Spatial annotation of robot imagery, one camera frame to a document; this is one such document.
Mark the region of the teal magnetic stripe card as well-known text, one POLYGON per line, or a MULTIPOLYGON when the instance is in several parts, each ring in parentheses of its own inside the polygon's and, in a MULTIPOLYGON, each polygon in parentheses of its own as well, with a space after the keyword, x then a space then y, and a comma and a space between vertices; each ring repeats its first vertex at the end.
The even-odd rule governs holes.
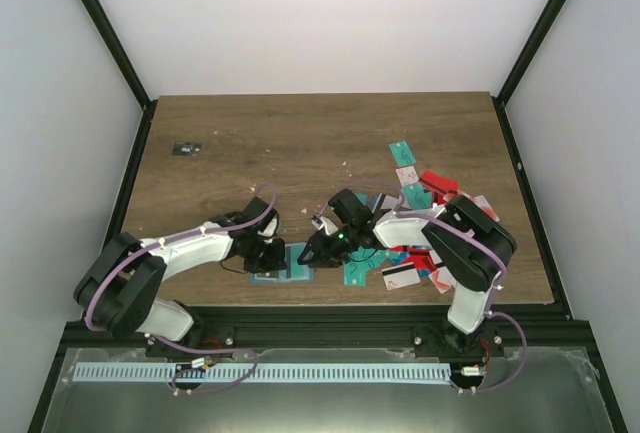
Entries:
POLYGON ((291 243, 286 245, 285 259, 287 268, 284 279, 287 282, 311 281, 313 271, 307 265, 300 265, 298 258, 305 248, 304 243, 291 243))

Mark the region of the blue leather card holder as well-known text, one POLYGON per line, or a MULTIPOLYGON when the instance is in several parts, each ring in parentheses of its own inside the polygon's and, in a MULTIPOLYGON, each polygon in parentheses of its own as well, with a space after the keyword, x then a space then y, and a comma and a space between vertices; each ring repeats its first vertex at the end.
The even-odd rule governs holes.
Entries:
POLYGON ((250 274, 250 281, 252 283, 254 283, 254 284, 290 284, 290 283, 311 282, 311 281, 314 280, 315 270, 313 268, 309 267, 313 271, 313 279, 311 281, 287 282, 284 279, 286 268, 287 268, 287 264, 286 264, 286 259, 285 259, 285 268, 284 269, 271 271, 271 272, 266 272, 266 273, 251 273, 250 274))

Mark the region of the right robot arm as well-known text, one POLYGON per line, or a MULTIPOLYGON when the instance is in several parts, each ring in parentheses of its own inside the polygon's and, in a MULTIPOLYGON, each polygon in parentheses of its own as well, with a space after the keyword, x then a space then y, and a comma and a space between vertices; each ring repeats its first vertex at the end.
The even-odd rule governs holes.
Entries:
POLYGON ((342 223, 320 214, 297 263, 312 268, 337 268, 360 248, 391 250, 425 247, 436 265, 455 280, 454 296, 442 329, 442 342, 458 356, 480 343, 479 330, 491 316, 495 292, 517 250, 514 237, 464 195, 426 212, 395 208, 372 211, 345 188, 327 202, 342 223))

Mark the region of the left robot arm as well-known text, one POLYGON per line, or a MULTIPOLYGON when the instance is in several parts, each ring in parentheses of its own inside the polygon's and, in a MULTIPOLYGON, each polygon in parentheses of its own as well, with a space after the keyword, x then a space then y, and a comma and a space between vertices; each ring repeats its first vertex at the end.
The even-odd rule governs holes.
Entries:
POLYGON ((158 238, 114 236, 76 286, 73 297, 91 331, 116 339, 134 333, 162 337, 181 356, 196 355, 204 332, 178 301, 158 296, 168 279, 195 267, 234 257, 248 273, 282 270, 286 245, 278 237, 280 218, 272 201, 254 197, 241 211, 158 238))

